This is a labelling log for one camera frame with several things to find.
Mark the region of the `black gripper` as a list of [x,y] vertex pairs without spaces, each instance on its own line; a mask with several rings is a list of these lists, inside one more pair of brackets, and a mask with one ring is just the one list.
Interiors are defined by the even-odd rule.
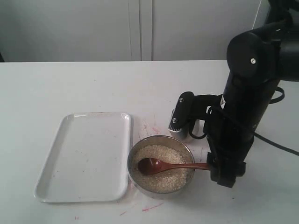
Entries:
[[210,178],[232,188],[236,178],[246,171],[244,160],[254,142],[251,132],[255,130],[255,109],[212,106],[204,129],[211,149],[206,160]]

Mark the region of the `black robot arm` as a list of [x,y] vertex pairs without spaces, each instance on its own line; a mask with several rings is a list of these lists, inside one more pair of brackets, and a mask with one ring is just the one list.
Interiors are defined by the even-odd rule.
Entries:
[[204,129],[211,151],[211,179],[233,187],[244,175],[245,158],[257,137],[256,128],[280,81],[299,79],[299,27],[290,9],[296,0],[271,0],[268,24],[234,37],[227,48],[230,70],[224,93],[208,109]]

